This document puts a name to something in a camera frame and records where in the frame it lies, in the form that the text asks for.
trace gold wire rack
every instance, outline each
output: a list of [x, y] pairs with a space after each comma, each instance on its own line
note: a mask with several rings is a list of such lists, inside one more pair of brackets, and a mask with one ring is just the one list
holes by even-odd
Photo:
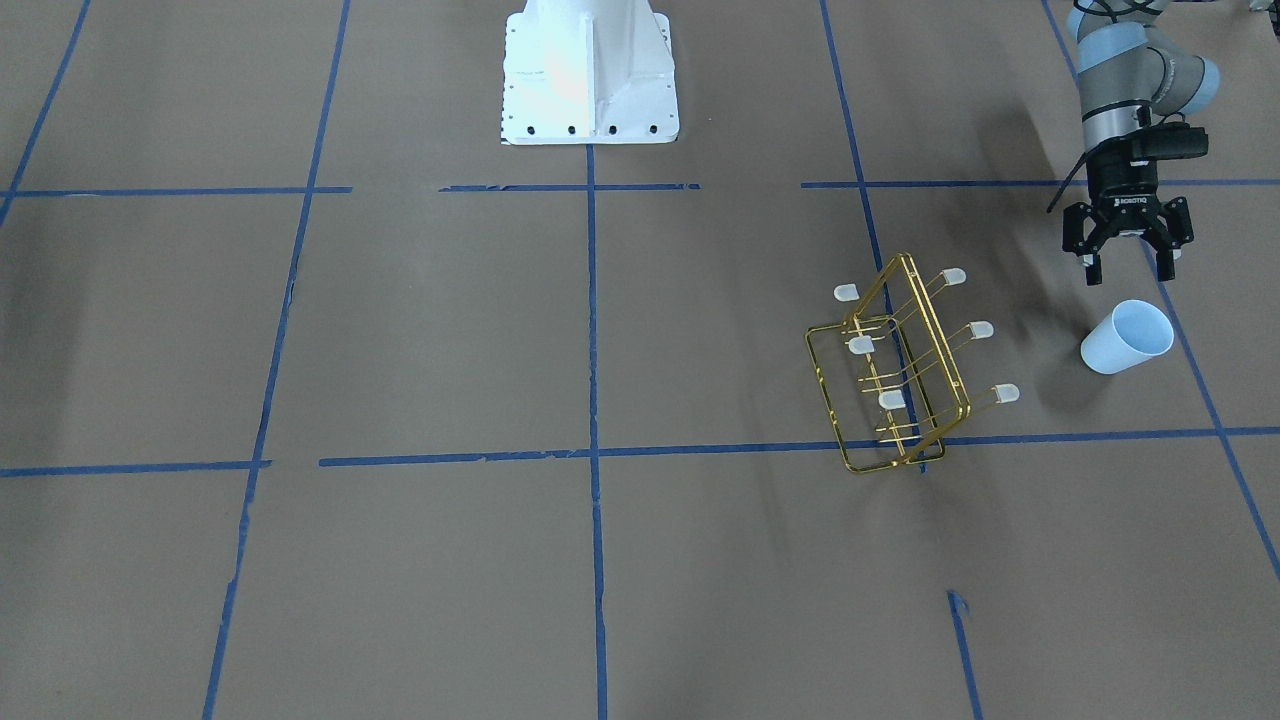
[[[924, 281], [910, 255], [905, 252], [895, 255], [865, 293], [859, 293], [852, 284], [836, 288], [837, 300], [856, 301], [844, 320], [809, 328], [805, 333], [809, 359], [813, 361], [818, 387], [822, 388], [822, 397], [827, 404], [831, 427], [836, 432], [836, 443], [840, 446], [845, 468], [851, 473], [870, 473], [938, 460], [946, 454], [945, 437], [956, 425], [980, 410], [1018, 400], [1020, 395], [1018, 386], [1010, 383], [992, 386], [978, 397], [970, 397], [965, 389], [955, 354], [973, 341], [991, 337], [995, 329], [986, 320], [974, 320], [947, 333], [933, 307], [933, 299], [938, 293], [965, 279], [963, 269], [948, 268]], [[905, 286], [905, 292], [899, 286]], [[892, 296], [906, 297], [897, 309], [890, 306], [887, 301], [891, 290]], [[884, 311], [872, 310], [872, 304], [882, 296], [886, 299]], [[895, 452], [892, 457], [867, 465], [852, 462], [850, 457], [852, 448], [840, 428], [840, 418], [827, 387], [827, 372], [823, 370], [818, 350], [814, 347], [814, 337], [823, 333], [838, 333], [841, 343], [852, 355], [861, 357], [865, 374], [856, 373], [855, 395], [874, 397], [879, 418], [869, 446], [887, 448]], [[923, 352], [916, 352], [911, 347], [913, 340], [916, 347], [923, 341]], [[938, 397], [940, 389], [946, 395], [945, 398]], [[920, 407], [916, 407], [916, 398]]]

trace gold metal frame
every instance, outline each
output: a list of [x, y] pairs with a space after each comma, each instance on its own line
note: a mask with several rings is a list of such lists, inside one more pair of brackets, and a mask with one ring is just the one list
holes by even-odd
[[[860, 300], [845, 319], [831, 325], [809, 328], [805, 333], [805, 345], [809, 347], [809, 359], [813, 361], [814, 373], [818, 377], [818, 387], [822, 389], [823, 401], [827, 404], [827, 414], [831, 418], [831, 427], [836, 433], [836, 443], [844, 457], [845, 468], [851, 473], [870, 473], [884, 470], [899, 465], [911, 465], [938, 460], [946, 455], [945, 436], [956, 425], [970, 418], [974, 413], [974, 404], [969, 397], [960, 377], [960, 370], [955, 361], [955, 350], [966, 345], [977, 336], [965, 340], [955, 348], [951, 341], [965, 329], [972, 328], [970, 323], [950, 336], [942, 329], [937, 311], [933, 307], [933, 297], [945, 287], [951, 284], [946, 273], [940, 273], [932, 281], [925, 282], [915, 266], [915, 260], [908, 254], [895, 255], [884, 269], [877, 275], [876, 282], [861, 293]], [[896, 284], [906, 286], [908, 301], [896, 310], [872, 314], [870, 306], [881, 299], [888, 288], [891, 281]], [[901, 365], [883, 370], [877, 366], [876, 352], [865, 352], [867, 375], [858, 378], [859, 395], [874, 393], [883, 411], [882, 421], [876, 427], [874, 445], [888, 447], [892, 445], [897, 456], [872, 465], [854, 465], [850, 459], [850, 447], [840, 429], [840, 419], [836, 415], [835, 404], [827, 389], [826, 374], [818, 360], [818, 351], [814, 347], [814, 336], [819, 333], [838, 333], [842, 342], [847, 342], [858, 336], [869, 337], [872, 342], [892, 341], [896, 346], [896, 357]], [[914, 352], [908, 334], [916, 338], [927, 338], [927, 347], [923, 352]], [[936, 409], [933, 398], [925, 388], [925, 379], [931, 379], [934, 388], [946, 387], [948, 397], [946, 405]], [[905, 404], [890, 402], [886, 405], [886, 393], [902, 391]], [[923, 416], [915, 413], [911, 397], [918, 396], [923, 404]], [[1005, 402], [998, 391], [995, 393], [995, 402]]]

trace white rubber tip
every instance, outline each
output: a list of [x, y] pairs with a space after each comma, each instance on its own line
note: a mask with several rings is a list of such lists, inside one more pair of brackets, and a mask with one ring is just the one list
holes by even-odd
[[947, 268], [942, 270], [942, 282], [947, 284], [960, 284], [966, 279], [969, 279], [969, 275], [965, 274], [964, 268]]
[[900, 389], [888, 389], [881, 393], [881, 407], [884, 410], [901, 410], [906, 407], [906, 397]]
[[836, 300], [841, 302], [852, 302], [858, 300], [858, 286], [854, 283], [838, 284], [836, 286], [836, 292], [833, 293]]
[[996, 404], [1004, 405], [1006, 402], [1016, 402], [1019, 397], [1023, 396], [1023, 391], [1018, 389], [1014, 383], [1000, 383], [998, 386], [991, 388], [996, 391]]
[[969, 332], [973, 333], [974, 340], [987, 340], [996, 334], [996, 328], [987, 320], [974, 320], [969, 323]]
[[870, 336], [860, 334], [852, 337], [845, 345], [849, 346], [849, 351], [854, 355], [870, 355], [876, 352], [876, 341]]

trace light blue cup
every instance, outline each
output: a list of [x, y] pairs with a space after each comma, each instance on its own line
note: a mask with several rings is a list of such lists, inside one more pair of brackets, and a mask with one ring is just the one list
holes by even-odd
[[1103, 375], [1146, 363], [1174, 346], [1174, 325], [1158, 307], [1125, 300], [1080, 343], [1084, 364]]

